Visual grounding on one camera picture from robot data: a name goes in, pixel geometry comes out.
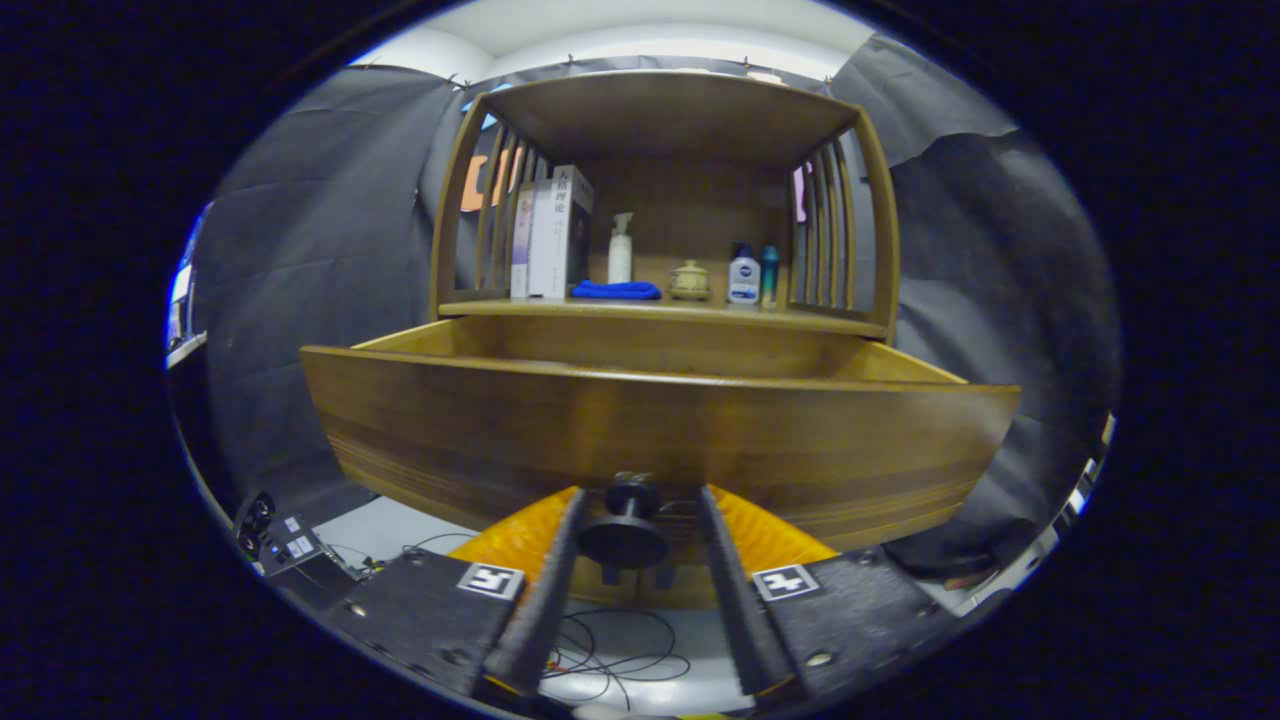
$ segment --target ceiling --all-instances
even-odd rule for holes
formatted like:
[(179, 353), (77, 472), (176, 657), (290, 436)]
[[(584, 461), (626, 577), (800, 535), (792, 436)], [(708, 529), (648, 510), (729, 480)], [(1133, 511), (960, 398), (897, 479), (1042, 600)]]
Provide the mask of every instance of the ceiling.
[(658, 23), (768, 31), (846, 54), (872, 33), (844, 10), (813, 0), (476, 0), (424, 24), (498, 58), (566, 35)]

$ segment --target wooden shelf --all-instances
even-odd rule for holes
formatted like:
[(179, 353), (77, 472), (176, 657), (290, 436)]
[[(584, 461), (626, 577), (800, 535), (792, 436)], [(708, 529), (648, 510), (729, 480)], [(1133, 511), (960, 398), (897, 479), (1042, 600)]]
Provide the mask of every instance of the wooden shelf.
[(474, 300), (445, 302), (440, 315), (554, 315), (582, 318), (631, 318), (726, 325), (760, 325), (795, 331), (856, 334), (883, 338), (884, 328), (805, 310), (773, 310), (759, 305), (708, 306), (680, 300)]
[(813, 92), (705, 73), (613, 72), (484, 96), (558, 163), (646, 155), (792, 170), (860, 109)]

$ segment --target screw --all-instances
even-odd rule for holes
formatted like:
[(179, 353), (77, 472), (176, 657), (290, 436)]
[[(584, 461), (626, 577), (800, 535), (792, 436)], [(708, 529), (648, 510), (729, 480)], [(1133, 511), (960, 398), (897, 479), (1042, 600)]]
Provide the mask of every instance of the screw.
[(809, 660), (805, 660), (804, 664), (809, 667), (822, 667), (823, 665), (831, 665), (833, 660), (836, 660), (835, 655), (824, 650), (819, 650), (818, 652), (810, 655)]

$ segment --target white box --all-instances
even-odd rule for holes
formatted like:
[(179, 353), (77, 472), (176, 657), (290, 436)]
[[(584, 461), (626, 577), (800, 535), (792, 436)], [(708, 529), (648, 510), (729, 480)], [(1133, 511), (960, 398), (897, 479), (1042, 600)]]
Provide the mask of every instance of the white box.
[(563, 299), (586, 279), (595, 191), (573, 165), (557, 165), (538, 181), (529, 241), (529, 296)]

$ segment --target lotion bottle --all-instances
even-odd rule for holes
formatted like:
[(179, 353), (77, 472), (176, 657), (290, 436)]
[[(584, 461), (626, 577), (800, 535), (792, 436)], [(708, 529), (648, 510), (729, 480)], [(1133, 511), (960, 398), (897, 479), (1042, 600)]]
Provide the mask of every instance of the lotion bottle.
[(778, 249), (765, 245), (760, 252), (760, 305), (778, 305)]
[(609, 284), (631, 282), (631, 236), (627, 223), (632, 213), (613, 215), (613, 237), (609, 238)]
[(760, 264), (751, 258), (751, 246), (737, 243), (737, 254), (728, 264), (730, 302), (755, 305), (760, 300)]

